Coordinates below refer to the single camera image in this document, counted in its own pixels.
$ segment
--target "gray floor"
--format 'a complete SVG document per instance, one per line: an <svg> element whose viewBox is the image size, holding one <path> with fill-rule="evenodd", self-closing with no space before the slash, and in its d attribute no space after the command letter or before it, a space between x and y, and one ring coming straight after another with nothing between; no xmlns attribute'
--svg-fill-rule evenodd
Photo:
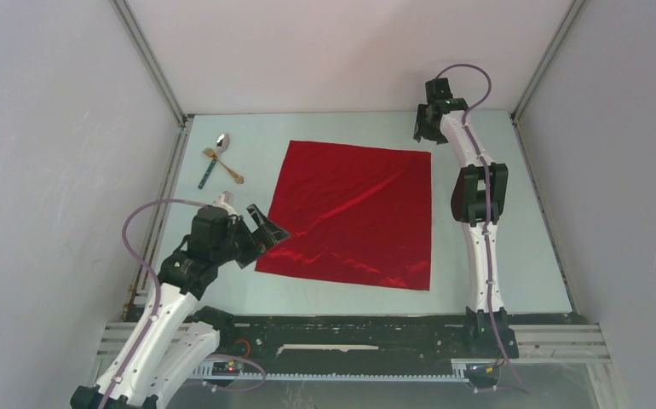
<svg viewBox="0 0 656 409"><path fill-rule="evenodd" d="M517 369L532 389L531 395L513 391L473 395L459 383L275 382L245 394L213 394L200 386L186 387L177 392L168 408L596 408L584 366L535 365ZM503 372L501 384L515 385L510 372Z"/></svg>

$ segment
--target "utensil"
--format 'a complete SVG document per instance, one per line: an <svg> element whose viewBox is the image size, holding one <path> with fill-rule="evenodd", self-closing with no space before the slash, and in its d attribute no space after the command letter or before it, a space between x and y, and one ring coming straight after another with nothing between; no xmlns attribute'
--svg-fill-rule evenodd
<svg viewBox="0 0 656 409"><path fill-rule="evenodd" d="M245 183L245 179L241 175L238 175L235 171L228 168L220 159L217 158L217 153L214 150L212 150L210 148L207 148L203 151L203 153L208 155L210 158L213 158L214 160L216 160L218 164L221 164L222 167L225 168L225 170L227 170L227 173L229 173L230 176L233 177L233 180L235 180L235 183L238 183L239 185L242 185L243 183Z"/></svg>
<svg viewBox="0 0 656 409"><path fill-rule="evenodd" d="M217 141L216 141L217 153L223 153L227 151L228 145L230 145L230 136L228 136L227 134L220 134L220 136L217 137ZM203 186L205 186L205 183L208 181L208 176L210 176L210 172L212 172L213 168L215 168L216 162L217 162L216 158L213 158L213 160L210 161L210 166L208 166L208 170L205 171L205 174L203 175L203 179L200 180L198 189L202 189Z"/></svg>

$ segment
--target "white table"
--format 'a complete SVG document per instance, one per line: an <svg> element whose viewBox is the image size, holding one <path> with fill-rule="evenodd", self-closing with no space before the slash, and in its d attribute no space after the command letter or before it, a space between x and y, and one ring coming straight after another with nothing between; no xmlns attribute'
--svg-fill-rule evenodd
<svg viewBox="0 0 656 409"><path fill-rule="evenodd" d="M432 153L433 228L430 291L411 291L295 279L240 270L234 262L220 269L208 287L203 305L232 314L463 314L469 300L466 243L451 216L451 194L458 165L448 145L416 143L414 112L310 113L197 116L187 141L174 197L210 202L222 191L235 193L235 208L250 219L245 207L255 203L268 213L278 174L290 140L346 143L363 147ZM507 112L473 115L476 133L497 162L509 166L509 187L497 239L498 274L510 314L571 311L567 290L556 264L549 235L524 165ZM237 185L219 165L203 190L198 183L210 160L202 151L217 136L230 134L222 155L245 177ZM170 208L158 248L165 259L189 233L196 208ZM251 229L254 226L248 221Z"/></svg>

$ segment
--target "red fabric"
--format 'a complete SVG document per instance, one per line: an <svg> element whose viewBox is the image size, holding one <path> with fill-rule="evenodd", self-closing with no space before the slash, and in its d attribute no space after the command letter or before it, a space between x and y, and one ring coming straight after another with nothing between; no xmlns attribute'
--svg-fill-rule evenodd
<svg viewBox="0 0 656 409"><path fill-rule="evenodd" d="M291 141L268 217L291 238L257 271L429 289L430 153Z"/></svg>

